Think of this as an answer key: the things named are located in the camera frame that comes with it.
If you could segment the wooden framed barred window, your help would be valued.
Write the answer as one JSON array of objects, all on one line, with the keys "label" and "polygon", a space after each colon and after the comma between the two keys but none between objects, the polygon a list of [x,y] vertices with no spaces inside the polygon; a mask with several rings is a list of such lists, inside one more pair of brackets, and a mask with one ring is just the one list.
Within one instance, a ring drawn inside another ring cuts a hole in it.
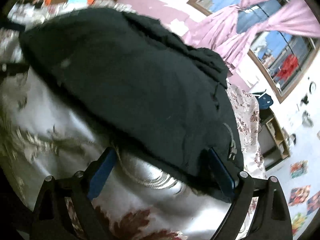
[{"label": "wooden framed barred window", "polygon": [[[271,0],[270,3],[264,2],[255,5],[247,12],[252,13],[255,17],[270,16],[271,10],[276,5],[282,7],[288,1]],[[239,2],[240,0],[189,0],[188,4],[203,13],[206,18],[223,7]],[[318,51],[319,37],[309,38],[279,31],[265,31],[255,36],[248,53],[244,55],[238,67],[235,69],[229,67],[229,71],[232,76],[237,75],[243,82],[250,85],[248,72],[244,69],[245,57],[250,57],[262,72],[278,101],[283,102],[298,85]],[[284,60],[290,54],[295,54],[298,58],[297,69],[286,81],[276,79],[275,75],[280,71]]]}]

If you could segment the red garment outside window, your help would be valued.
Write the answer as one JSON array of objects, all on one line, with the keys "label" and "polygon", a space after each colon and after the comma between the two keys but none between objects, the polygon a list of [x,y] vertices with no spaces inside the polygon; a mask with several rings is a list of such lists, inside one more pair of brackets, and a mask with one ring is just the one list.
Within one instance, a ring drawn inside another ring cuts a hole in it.
[{"label": "red garment outside window", "polygon": [[286,57],[279,72],[275,75],[278,80],[286,81],[298,67],[298,58],[295,54]]}]

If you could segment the wooden shelf desk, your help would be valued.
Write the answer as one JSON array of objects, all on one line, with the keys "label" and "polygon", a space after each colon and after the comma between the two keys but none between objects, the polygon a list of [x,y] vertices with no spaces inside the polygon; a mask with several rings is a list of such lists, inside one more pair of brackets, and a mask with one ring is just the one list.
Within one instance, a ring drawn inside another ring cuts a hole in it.
[{"label": "wooden shelf desk", "polygon": [[259,112],[258,142],[267,171],[291,157],[285,134],[270,108]]}]

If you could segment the round wall clock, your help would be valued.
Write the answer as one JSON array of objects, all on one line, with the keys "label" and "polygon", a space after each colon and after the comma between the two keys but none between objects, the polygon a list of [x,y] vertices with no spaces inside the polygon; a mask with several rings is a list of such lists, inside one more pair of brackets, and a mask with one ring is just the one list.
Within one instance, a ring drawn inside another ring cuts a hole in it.
[{"label": "round wall clock", "polygon": [[310,83],[310,86],[309,86],[309,93],[310,94],[312,94],[312,93],[314,93],[315,91],[316,91],[316,83],[314,82],[314,81],[312,81],[311,83]]}]

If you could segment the black zip jacket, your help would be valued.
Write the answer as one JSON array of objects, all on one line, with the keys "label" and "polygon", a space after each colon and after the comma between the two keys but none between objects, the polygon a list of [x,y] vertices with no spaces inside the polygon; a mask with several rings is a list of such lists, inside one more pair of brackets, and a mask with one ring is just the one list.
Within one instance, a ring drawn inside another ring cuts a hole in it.
[{"label": "black zip jacket", "polygon": [[19,35],[26,61],[116,147],[224,202],[244,166],[228,69],[146,16],[87,8]]}]

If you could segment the floral satin bedspread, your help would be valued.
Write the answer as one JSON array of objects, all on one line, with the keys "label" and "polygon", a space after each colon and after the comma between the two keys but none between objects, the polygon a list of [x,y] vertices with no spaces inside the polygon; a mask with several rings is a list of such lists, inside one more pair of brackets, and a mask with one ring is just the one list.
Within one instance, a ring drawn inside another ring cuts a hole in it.
[{"label": "floral satin bedspread", "polygon": [[[84,3],[40,8],[16,3],[9,19],[27,29]],[[1,29],[1,61],[22,63],[18,32]],[[228,82],[227,95],[238,127],[244,171],[265,178],[258,142],[257,99]],[[56,97],[29,68],[1,81],[1,167],[9,183],[33,210],[44,179],[69,178],[85,170],[111,146]],[[122,150],[93,207],[103,228],[116,239],[210,239],[229,204],[187,187],[162,170]]]}]

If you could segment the navy blue backpack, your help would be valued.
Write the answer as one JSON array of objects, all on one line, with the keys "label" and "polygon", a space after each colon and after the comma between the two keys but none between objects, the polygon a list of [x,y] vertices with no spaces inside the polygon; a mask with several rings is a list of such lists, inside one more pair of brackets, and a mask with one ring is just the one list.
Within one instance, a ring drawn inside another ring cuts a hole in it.
[{"label": "navy blue backpack", "polygon": [[268,95],[266,92],[261,93],[253,93],[255,98],[258,101],[259,109],[260,110],[266,110],[270,106],[273,105],[273,100],[270,95]]}]

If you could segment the colourful wall poster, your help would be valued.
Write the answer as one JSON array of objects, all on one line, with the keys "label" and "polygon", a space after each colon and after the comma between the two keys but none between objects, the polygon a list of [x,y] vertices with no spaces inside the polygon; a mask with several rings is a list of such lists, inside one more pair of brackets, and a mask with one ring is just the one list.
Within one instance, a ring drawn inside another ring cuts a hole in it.
[{"label": "colourful wall poster", "polygon": [[288,206],[295,206],[306,201],[310,194],[310,185],[293,188],[290,192]]},{"label": "colourful wall poster", "polygon": [[291,178],[297,178],[308,172],[308,161],[303,160],[290,165]]}]

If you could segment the pink satin curtain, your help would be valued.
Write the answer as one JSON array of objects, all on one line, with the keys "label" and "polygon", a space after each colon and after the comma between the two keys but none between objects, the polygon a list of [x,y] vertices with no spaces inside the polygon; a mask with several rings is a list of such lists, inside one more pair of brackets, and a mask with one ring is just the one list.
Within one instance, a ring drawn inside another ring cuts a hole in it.
[{"label": "pink satin curtain", "polygon": [[255,17],[247,10],[271,0],[240,0],[207,16],[184,35],[186,44],[218,53],[230,68],[237,68],[258,33],[279,31],[295,36],[319,37],[319,22],[304,0],[276,5],[270,16]]}]

